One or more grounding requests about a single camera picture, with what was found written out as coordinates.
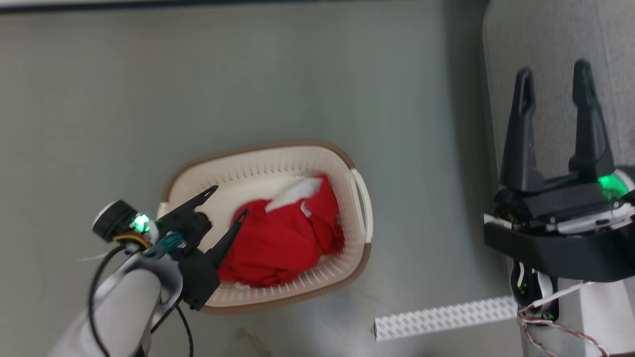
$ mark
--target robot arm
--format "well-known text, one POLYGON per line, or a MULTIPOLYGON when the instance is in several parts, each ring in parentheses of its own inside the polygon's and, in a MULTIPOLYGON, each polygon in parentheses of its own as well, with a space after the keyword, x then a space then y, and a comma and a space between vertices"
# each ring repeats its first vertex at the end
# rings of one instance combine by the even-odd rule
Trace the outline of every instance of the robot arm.
POLYGON ((200 252, 197 247, 211 222, 194 209, 217 188, 210 187, 156 222, 124 201, 106 206, 95 219, 93 232, 121 247, 104 259, 95 280, 117 251, 132 255, 96 291, 91 289, 89 308, 73 321, 48 357, 145 357, 151 332, 181 300, 200 310, 220 284, 218 268, 247 214, 244 211, 212 249, 200 252), (162 292, 168 296, 165 300, 162 292))

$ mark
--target basket handle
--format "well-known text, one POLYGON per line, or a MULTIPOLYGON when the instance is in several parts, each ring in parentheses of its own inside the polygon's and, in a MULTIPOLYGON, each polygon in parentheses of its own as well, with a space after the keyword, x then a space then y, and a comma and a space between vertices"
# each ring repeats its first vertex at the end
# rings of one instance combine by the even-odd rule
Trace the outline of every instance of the basket handle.
POLYGON ((366 243, 370 243, 371 239, 373 239, 373 207, 370 205, 370 195, 368 194, 366 183, 357 169, 352 168, 351 173, 355 183, 353 190, 355 191, 355 203, 361 230, 366 234, 366 243))

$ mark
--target black cable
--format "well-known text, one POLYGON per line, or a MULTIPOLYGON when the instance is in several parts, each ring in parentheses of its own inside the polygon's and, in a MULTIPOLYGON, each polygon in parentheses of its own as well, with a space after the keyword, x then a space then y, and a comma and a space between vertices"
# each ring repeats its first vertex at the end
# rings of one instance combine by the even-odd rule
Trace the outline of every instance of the black cable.
POLYGON ((93 276, 93 281, 91 281, 90 283, 90 290, 88 291, 88 324, 90 326, 90 332, 93 334, 95 343, 97 343, 97 346, 99 347, 100 350, 102 350, 102 353, 104 354, 105 357, 110 357, 110 353, 108 353, 106 346, 104 346, 104 342, 101 340, 101 338, 99 337, 99 334, 97 333, 97 324, 95 323, 95 292, 97 290, 97 285, 99 284, 99 280, 102 276, 102 273, 104 272, 104 269, 108 265, 108 262, 110 262, 110 260, 115 255, 117 255, 117 253, 121 252, 124 249, 125 249, 124 245, 118 245, 117 247, 115 247, 115 249, 111 250, 108 254, 106 254, 102 262, 99 263, 99 266, 97 267, 97 271, 95 271, 95 275, 93 276))
POLYGON ((192 338, 192 331, 190 331, 190 325, 187 324, 187 320, 185 319, 185 315, 181 308, 176 305, 175 309, 178 312, 178 315, 181 316, 181 320, 183 320, 183 326, 185 326, 185 332, 187 332, 187 340, 190 343, 190 357, 194 357, 194 339, 192 338))

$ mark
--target basket rim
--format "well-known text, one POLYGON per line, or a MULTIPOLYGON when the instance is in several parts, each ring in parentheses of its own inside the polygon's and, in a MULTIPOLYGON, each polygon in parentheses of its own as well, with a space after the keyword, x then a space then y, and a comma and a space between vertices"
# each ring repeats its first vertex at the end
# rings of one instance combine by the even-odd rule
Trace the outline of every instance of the basket rim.
MULTIPOLYGON (((317 147, 323 147, 325 149, 328 149, 329 151, 332 151, 335 154, 337 154, 337 156, 339 156, 340 159, 342 159, 342 161, 346 164, 349 170, 355 168, 355 165, 353 164, 351 158, 341 148, 339 148, 339 146, 335 144, 331 144, 329 142, 321 141, 321 140, 282 141, 282 142, 273 142, 273 143, 263 144, 263 145, 254 145, 254 146, 244 147, 240 149, 234 149, 230 151, 221 152, 220 154, 212 154, 200 159, 189 161, 188 163, 183 165, 174 175, 172 175, 172 177, 170 178, 170 181, 168 182, 165 189, 163 190, 163 193, 161 195, 161 202, 167 202, 169 200, 170 192, 172 190, 172 187, 174 186, 174 183, 177 181, 177 179, 181 175, 183 175, 183 173, 185 173, 187 170, 189 170, 190 168, 194 166, 206 163, 208 161, 213 161, 216 159, 227 158, 227 157, 235 156, 239 154, 246 154, 248 152, 263 151, 263 150, 269 150, 269 149, 280 149, 284 147, 307 147, 307 146, 317 146, 317 147)), ((343 288, 347 286, 348 284, 352 283, 362 273, 362 271, 364 271, 364 268, 366 267, 366 264, 368 263, 368 259, 370 258, 370 248, 371 248, 371 243, 365 243, 361 260, 359 261, 359 264, 355 268, 355 270, 343 280, 338 281, 332 285, 327 285, 322 288, 318 288, 313 291, 301 293, 299 295, 295 295, 291 297, 285 297, 282 299, 271 300, 266 302, 257 302, 255 304, 246 304, 246 305, 239 305, 239 306, 224 306, 224 307, 209 306, 206 304, 201 308, 201 312, 208 313, 208 314, 252 313, 255 311, 272 309, 275 307, 281 307, 285 305, 294 304, 296 302, 309 300, 314 297, 318 297, 320 295, 324 295, 326 293, 338 290, 339 288, 343 288)))

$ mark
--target white patterned strip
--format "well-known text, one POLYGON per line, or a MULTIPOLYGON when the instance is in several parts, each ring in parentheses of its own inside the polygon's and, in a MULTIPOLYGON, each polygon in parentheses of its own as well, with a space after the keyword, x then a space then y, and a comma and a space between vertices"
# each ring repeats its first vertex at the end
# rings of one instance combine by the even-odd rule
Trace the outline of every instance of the white patterned strip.
POLYGON ((411 311, 375 319, 375 341, 400 339, 426 333, 454 330, 516 318, 518 305, 513 296, 465 302, 411 311))

